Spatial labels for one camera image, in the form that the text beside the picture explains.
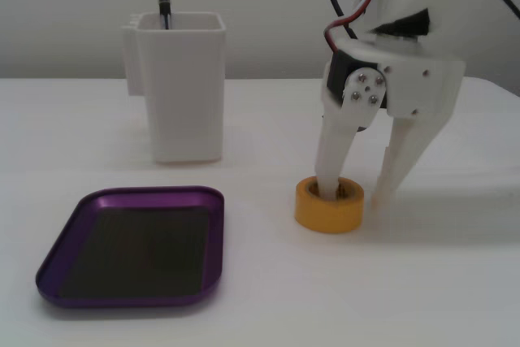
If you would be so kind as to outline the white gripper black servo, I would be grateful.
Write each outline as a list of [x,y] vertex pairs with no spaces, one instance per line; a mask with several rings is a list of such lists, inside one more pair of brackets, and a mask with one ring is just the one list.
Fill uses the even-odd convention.
[[323,123],[315,174],[319,196],[336,199],[339,177],[359,128],[379,108],[393,118],[389,144],[371,197],[390,202],[452,116],[466,65],[429,52],[414,40],[339,39],[322,86]]

